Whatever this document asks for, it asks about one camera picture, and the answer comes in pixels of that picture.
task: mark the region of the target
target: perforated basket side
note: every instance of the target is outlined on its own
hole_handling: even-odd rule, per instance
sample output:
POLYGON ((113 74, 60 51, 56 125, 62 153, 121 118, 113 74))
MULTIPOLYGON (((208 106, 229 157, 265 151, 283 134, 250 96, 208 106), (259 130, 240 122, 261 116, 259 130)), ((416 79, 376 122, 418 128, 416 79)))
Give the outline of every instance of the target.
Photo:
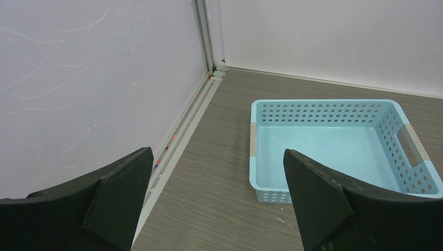
POLYGON ((264 126, 368 126, 379 119, 384 100, 262 100, 257 124, 264 126))
POLYGON ((376 131, 402 193, 436 194, 434 178, 424 162, 412 166, 398 139, 403 126, 408 125, 401 108, 392 105, 377 121, 376 131))
POLYGON ((257 200, 261 203, 292 204, 289 192, 256 190, 257 200))

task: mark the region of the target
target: scratch mark on wall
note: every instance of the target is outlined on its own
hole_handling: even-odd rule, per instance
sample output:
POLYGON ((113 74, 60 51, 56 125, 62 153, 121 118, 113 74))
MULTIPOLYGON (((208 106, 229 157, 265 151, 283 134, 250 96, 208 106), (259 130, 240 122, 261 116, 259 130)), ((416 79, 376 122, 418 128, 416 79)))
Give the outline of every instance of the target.
POLYGON ((9 86, 6 86, 5 89, 9 89, 11 87, 14 87, 18 83, 20 83, 20 82, 24 81, 25 79, 27 79, 27 78, 31 77, 32 75, 34 75, 34 73, 36 73, 40 69, 40 67, 43 65, 43 63, 46 60, 46 58, 48 57, 48 55, 49 55, 49 52, 46 53, 46 55, 44 56, 42 62, 40 62, 40 64, 31 73, 29 73, 28 75, 26 75, 26 76, 22 77, 21 79, 15 81, 14 83, 10 84, 9 86))
POLYGON ((37 96, 32 96, 32 97, 21 97, 21 96, 15 94, 15 93, 13 93, 13 95, 14 95, 15 97, 19 98, 19 99, 22 99, 22 100, 30 100, 30 99, 35 99, 35 98, 41 98, 42 96, 44 96, 44 95, 46 95, 46 94, 48 94, 48 93, 50 93, 50 92, 53 92, 53 91, 55 91, 55 90, 57 90, 57 89, 59 89, 59 88, 65 86, 65 85, 66 85, 65 83, 63 83, 63 84, 61 84, 61 85, 57 85, 57 86, 55 86, 54 88, 51 88, 51 89, 49 89, 49 90, 43 92, 42 94, 39 94, 39 95, 37 95, 37 96))
POLYGON ((81 63, 81 64, 54 64, 55 66, 58 67, 65 67, 65 68, 80 68, 85 64, 85 62, 81 63))
POLYGON ((110 78, 114 78, 114 77, 112 77, 112 76, 102 77, 101 79, 95 81, 95 82, 93 83, 93 85, 96 85, 97 83, 102 82, 103 80, 110 79, 110 78))
POLYGON ((81 42, 81 45, 80 45, 80 47, 78 48, 78 50, 76 51, 76 53, 78 53, 78 52, 81 50, 81 48, 83 47, 83 45, 85 45, 86 38, 87 38, 88 35, 89 35, 89 30, 90 30, 90 29, 91 29, 91 23, 89 23, 88 29, 86 30, 86 35, 85 35, 85 37, 83 38, 83 41, 81 42))
POLYGON ((75 31, 82 31, 82 30, 87 30, 90 27, 93 27, 95 25, 97 25, 98 23, 100 23, 101 21, 103 21, 104 17, 106 16, 106 14, 108 13, 108 8, 105 10, 103 16, 98 19, 97 21, 95 21, 94 23, 92 23, 91 25, 85 26, 85 27, 81 27, 81 28, 75 28, 75 29, 68 29, 68 30, 54 30, 54 31, 22 31, 22 32, 32 32, 32 33, 71 33, 71 32, 75 32, 75 31))
POLYGON ((37 39, 34 39, 34 38, 27 37, 27 36, 25 36, 25 35, 23 35, 23 34, 20 34, 20 33, 15 32, 15 31, 8 30, 8 29, 3 28, 3 27, 0 27, 0 30, 7 31, 7 32, 9 32, 9 33, 15 34, 15 35, 20 36, 20 37, 22 37, 22 38, 26 38, 26 39, 28 39, 28 40, 30 40, 30 41, 36 42, 36 43, 38 43, 38 44, 52 43, 52 42, 63 43, 63 42, 65 41, 65 39, 66 39, 66 37, 65 37, 65 38, 63 38, 62 40, 51 39, 51 40, 48 40, 48 41, 40 41, 40 40, 37 40, 37 39))
POLYGON ((85 136, 85 134, 86 134, 86 132, 84 132, 84 133, 82 133, 81 135, 80 135, 80 137, 78 137, 78 139, 68 148, 68 152, 73 148, 73 147, 75 147, 75 145, 83 138, 83 136, 85 136))
POLYGON ((51 112, 51 111, 62 111, 65 110, 65 108, 53 108, 53 109, 39 109, 39 108, 21 108, 14 111, 7 111, 7 114, 14 115, 20 112, 26 112, 26 111, 36 111, 36 112, 51 112))

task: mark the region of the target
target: wood grain floor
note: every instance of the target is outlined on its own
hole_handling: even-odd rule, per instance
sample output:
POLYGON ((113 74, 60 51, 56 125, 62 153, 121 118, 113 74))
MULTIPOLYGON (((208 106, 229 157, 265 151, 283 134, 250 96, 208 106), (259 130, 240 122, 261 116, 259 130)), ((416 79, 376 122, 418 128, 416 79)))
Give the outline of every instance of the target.
POLYGON ((249 121, 257 99, 305 98, 397 101, 443 174, 441 99, 229 70, 132 250, 303 250, 292 206, 249 184, 249 121))

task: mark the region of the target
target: light blue plastic basket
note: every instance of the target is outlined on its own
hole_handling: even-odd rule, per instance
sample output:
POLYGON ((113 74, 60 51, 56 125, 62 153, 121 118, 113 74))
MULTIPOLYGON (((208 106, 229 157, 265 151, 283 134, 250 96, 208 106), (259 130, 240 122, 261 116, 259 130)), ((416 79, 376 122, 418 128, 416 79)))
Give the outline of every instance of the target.
POLYGON ((377 99, 257 100, 252 104, 249 181, 264 203, 292 204, 285 149, 378 187, 443 197, 443 182, 400 105, 377 99), (411 166, 402 131, 417 158, 411 166))

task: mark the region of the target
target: basket handle hole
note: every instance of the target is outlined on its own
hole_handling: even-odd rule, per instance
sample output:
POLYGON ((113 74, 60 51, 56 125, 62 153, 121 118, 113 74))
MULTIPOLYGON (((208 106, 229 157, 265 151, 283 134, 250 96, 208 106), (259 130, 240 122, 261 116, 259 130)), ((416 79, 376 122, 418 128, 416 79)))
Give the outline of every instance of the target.
POLYGON ((409 163, 411 164, 412 167, 415 167, 418 165, 418 160, 415 157, 414 152, 412 151, 412 148, 410 147, 406 136, 404 135, 402 130, 399 130, 397 133, 397 138, 400 141, 400 145, 403 147, 404 153, 406 154, 407 159, 409 160, 409 163))

